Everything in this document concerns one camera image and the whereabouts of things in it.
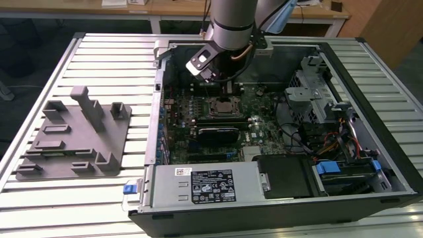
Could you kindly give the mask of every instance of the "sticker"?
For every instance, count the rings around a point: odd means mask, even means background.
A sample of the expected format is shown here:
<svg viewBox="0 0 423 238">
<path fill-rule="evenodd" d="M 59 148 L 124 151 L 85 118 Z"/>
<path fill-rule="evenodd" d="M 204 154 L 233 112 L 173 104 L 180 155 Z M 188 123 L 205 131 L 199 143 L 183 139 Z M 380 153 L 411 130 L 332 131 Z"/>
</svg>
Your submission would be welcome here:
<svg viewBox="0 0 423 238">
<path fill-rule="evenodd" d="M 232 170 L 191 172 L 191 184 L 193 204 L 236 201 Z"/>
<path fill-rule="evenodd" d="M 189 176 L 192 168 L 176 168 L 175 169 L 175 176 Z"/>
</svg>

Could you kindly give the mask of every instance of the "floor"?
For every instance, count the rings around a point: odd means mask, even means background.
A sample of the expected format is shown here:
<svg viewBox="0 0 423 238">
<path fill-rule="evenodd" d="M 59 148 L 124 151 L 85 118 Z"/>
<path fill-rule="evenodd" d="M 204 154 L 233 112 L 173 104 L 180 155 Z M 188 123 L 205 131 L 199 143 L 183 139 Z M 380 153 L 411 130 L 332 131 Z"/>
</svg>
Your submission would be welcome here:
<svg viewBox="0 0 423 238">
<path fill-rule="evenodd" d="M 31 85 L 43 87 L 45 85 L 75 32 L 151 33 L 147 21 L 65 20 L 64 22 L 56 22 L 52 19 L 35 19 L 33 23 L 44 42 L 41 47 L 28 50 L 36 71 L 27 77 L 10 78 L 0 70 L 0 79 L 6 86 Z M 163 34 L 197 34 L 199 28 L 200 22 L 161 22 Z M 5 37 L 4 31 L 0 29 L 0 45 L 2 40 L 9 40 Z M 423 103 L 421 65 L 423 44 L 419 43 L 395 73 Z M 8 143 L 2 141 L 13 140 L 41 92 L 41 88 L 37 87 L 13 87 L 10 90 L 14 94 L 14 100 L 10 102 L 0 101 L 0 158 L 8 148 Z"/>
</svg>

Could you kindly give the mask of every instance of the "cable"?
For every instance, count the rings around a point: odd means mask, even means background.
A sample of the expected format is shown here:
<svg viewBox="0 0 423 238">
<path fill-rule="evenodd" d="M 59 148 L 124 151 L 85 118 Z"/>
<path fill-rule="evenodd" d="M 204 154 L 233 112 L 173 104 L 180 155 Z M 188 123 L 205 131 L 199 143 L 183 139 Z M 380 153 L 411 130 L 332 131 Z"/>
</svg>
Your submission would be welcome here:
<svg viewBox="0 0 423 238">
<path fill-rule="evenodd" d="M 328 139 L 328 136 L 329 136 L 329 135 L 337 135 L 337 132 L 331 132 L 331 133 L 328 133 L 328 134 L 324 136 L 324 144 L 323 144 L 323 146 L 325 146 L 327 139 Z"/>
<path fill-rule="evenodd" d="M 357 140 L 356 140 L 352 136 L 348 136 L 348 138 L 355 141 L 355 146 L 356 146 L 356 158 L 360 159 L 360 155 L 359 155 L 359 142 L 357 142 Z"/>
<path fill-rule="evenodd" d="M 285 134 L 292 140 L 295 140 L 295 142 L 303 147 L 304 149 L 304 152 L 307 154 L 311 154 L 311 155 L 315 155 L 315 152 L 303 144 L 303 142 L 296 139 L 284 129 L 283 129 L 283 126 L 284 125 L 296 125 L 295 123 L 284 123 L 280 125 L 280 131 L 283 132 L 283 134 Z"/>
<path fill-rule="evenodd" d="M 297 6 L 299 6 L 299 8 L 301 9 L 301 24 L 304 24 L 304 12 L 303 12 L 303 6 L 301 5 L 299 5 L 297 4 Z"/>
<path fill-rule="evenodd" d="M 217 79 L 217 80 L 215 80 L 213 82 L 216 82 L 216 83 L 225 83 L 225 82 L 228 82 L 228 81 L 236 79 L 236 77 L 237 77 L 237 76 L 245 71 L 245 69 L 248 68 L 248 66 L 249 66 L 249 64 L 251 64 L 251 62 L 252 62 L 252 58 L 253 58 L 255 51 L 256 51 L 256 49 L 255 49 L 255 47 L 252 47 L 252 51 L 249 52 L 249 56 L 248 56 L 247 62 L 245 62 L 245 64 L 244 64 L 244 67 L 243 67 L 231 77 L 228 77 L 227 79 L 221 79 L 221 80 Z"/>
<path fill-rule="evenodd" d="M 244 50 L 244 52 L 239 56 L 231 56 L 231 60 L 240 61 L 245 57 L 248 52 L 252 50 L 252 48 L 253 48 L 253 45 L 249 44 L 249 46 L 247 47 L 247 49 Z"/>
<path fill-rule="evenodd" d="M 207 3 L 208 3 L 208 0 L 205 0 L 205 3 L 204 3 L 204 15 L 203 15 L 201 29 L 200 29 L 200 35 L 203 36 L 203 38 L 204 38 L 204 23 L 205 23 L 207 15 L 209 14 L 209 11 L 211 11 L 212 0 L 208 4 L 208 7 L 207 7 Z"/>
</svg>

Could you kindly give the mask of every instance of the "blue latch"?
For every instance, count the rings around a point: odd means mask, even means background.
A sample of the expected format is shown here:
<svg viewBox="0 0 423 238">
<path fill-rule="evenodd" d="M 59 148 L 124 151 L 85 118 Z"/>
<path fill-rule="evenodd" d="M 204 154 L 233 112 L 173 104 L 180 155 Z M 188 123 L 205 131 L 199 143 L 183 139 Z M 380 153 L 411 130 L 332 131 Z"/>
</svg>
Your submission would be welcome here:
<svg viewBox="0 0 423 238">
<path fill-rule="evenodd" d="M 137 186 L 135 184 L 124 185 L 124 195 L 137 194 Z"/>
<path fill-rule="evenodd" d="M 381 170 L 381 166 L 380 166 L 379 161 L 373 160 L 373 161 L 371 161 L 371 163 L 372 163 L 372 165 L 373 165 L 373 167 L 375 167 L 375 170 L 376 170 L 376 171 L 380 171 L 380 170 Z"/>
<path fill-rule="evenodd" d="M 317 170 L 317 173 L 321 175 L 321 174 L 325 174 L 325 173 L 339 173 L 341 170 L 339 169 L 339 166 L 337 166 L 337 163 L 336 161 L 324 161 L 324 162 L 320 162 L 317 165 L 316 165 L 316 170 Z"/>
<path fill-rule="evenodd" d="M 324 174 L 324 169 L 320 164 L 316 165 L 317 174 Z"/>
</svg>

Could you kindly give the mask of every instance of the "red wire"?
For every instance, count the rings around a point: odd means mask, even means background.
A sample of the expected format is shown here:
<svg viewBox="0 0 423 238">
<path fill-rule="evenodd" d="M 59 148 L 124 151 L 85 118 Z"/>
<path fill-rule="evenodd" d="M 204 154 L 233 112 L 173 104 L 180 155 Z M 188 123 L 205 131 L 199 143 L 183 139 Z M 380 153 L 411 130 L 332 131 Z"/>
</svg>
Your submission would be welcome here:
<svg viewBox="0 0 423 238">
<path fill-rule="evenodd" d="M 331 133 L 328 133 L 328 134 L 324 136 L 324 144 L 323 144 L 323 146 L 325 146 L 327 139 L 328 139 L 328 136 L 329 136 L 329 135 L 337 135 L 337 132 L 331 132 Z"/>
<path fill-rule="evenodd" d="M 360 156 L 359 156 L 359 142 L 357 140 L 353 138 L 353 137 L 349 137 L 353 141 L 355 141 L 355 145 L 356 145 L 356 158 L 360 159 Z"/>
</svg>

